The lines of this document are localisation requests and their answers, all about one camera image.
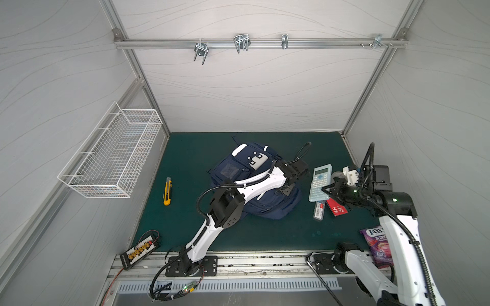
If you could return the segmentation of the white green calculator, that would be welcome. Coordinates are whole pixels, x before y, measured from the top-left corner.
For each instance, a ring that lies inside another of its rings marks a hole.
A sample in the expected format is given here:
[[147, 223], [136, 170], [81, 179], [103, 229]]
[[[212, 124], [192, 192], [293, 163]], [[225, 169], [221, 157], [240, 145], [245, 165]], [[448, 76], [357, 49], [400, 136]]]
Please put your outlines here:
[[309, 201], [318, 202], [325, 201], [329, 198], [328, 194], [322, 191], [322, 188], [331, 184], [332, 165], [326, 164], [321, 167], [316, 167], [313, 170], [313, 178], [311, 181]]

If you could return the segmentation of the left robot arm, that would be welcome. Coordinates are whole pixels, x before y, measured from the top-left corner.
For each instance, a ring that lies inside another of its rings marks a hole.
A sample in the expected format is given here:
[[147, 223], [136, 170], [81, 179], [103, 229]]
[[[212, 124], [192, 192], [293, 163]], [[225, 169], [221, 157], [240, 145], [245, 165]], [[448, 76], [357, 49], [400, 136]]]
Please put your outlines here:
[[209, 211], [198, 211], [204, 222], [193, 239], [180, 251], [178, 269], [182, 276], [200, 270], [210, 246], [225, 229], [247, 215], [280, 220], [301, 202], [297, 183], [309, 172], [303, 157], [311, 142], [305, 143], [293, 160], [283, 159], [268, 145], [242, 143], [211, 172], [212, 186], [197, 200], [213, 194]]

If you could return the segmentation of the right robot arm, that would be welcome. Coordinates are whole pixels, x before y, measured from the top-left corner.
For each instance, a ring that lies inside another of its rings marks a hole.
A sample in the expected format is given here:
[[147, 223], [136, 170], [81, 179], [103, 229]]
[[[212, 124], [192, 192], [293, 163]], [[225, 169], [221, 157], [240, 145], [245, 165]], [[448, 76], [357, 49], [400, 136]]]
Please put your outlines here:
[[412, 197], [394, 192], [389, 168], [374, 163], [375, 145], [370, 144], [354, 182], [352, 174], [335, 173], [333, 183], [321, 188], [337, 204], [371, 209], [387, 238], [394, 280], [386, 278], [357, 244], [339, 243], [330, 258], [339, 273], [353, 273], [358, 284], [377, 305], [445, 305], [432, 277], [419, 234]]

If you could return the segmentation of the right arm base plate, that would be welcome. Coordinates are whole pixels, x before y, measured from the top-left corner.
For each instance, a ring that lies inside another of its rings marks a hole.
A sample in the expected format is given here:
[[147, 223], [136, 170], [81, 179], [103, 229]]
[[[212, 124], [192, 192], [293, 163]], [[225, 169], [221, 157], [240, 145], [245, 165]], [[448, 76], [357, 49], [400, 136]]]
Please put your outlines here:
[[345, 269], [335, 265], [333, 253], [314, 252], [312, 255], [310, 255], [309, 261], [313, 264], [315, 271], [320, 275], [336, 275], [346, 273]]

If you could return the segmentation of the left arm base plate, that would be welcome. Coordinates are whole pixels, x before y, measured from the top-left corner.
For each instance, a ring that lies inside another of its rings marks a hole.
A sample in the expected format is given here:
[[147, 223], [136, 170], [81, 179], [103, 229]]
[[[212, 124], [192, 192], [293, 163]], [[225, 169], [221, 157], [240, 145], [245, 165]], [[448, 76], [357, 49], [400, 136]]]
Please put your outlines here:
[[205, 256], [202, 260], [192, 262], [186, 255], [177, 259], [170, 257], [168, 267], [165, 270], [166, 277], [198, 277], [217, 275], [218, 257]]

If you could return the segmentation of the navy blue student backpack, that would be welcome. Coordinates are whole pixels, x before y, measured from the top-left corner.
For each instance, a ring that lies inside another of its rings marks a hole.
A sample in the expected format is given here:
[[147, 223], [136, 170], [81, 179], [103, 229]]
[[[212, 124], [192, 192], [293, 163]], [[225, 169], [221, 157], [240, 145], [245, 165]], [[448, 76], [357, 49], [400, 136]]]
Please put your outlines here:
[[[283, 158], [272, 148], [256, 142], [244, 143], [233, 137], [237, 147], [225, 159], [209, 170], [211, 186], [222, 185], [227, 179], [241, 181], [268, 171], [273, 161]], [[242, 217], [248, 214], [279, 220], [300, 203], [302, 193], [294, 186], [289, 195], [279, 189], [270, 190], [251, 199], [244, 207]]]

